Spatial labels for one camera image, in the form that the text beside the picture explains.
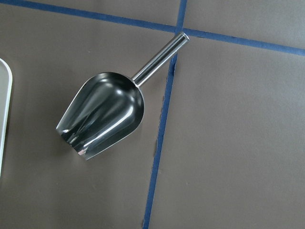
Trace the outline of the metal ice scoop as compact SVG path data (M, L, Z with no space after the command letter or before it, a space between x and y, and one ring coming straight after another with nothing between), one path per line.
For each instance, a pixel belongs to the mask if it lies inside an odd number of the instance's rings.
M57 124L57 133L85 160L129 136L144 116L140 87L189 40L179 32L131 78L103 72L88 79Z

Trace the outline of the beige plastic tray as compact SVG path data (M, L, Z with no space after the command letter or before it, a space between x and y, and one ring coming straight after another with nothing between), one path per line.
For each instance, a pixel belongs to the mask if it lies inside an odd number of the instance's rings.
M0 60L0 170L2 170L7 120L12 90L12 72L9 65Z

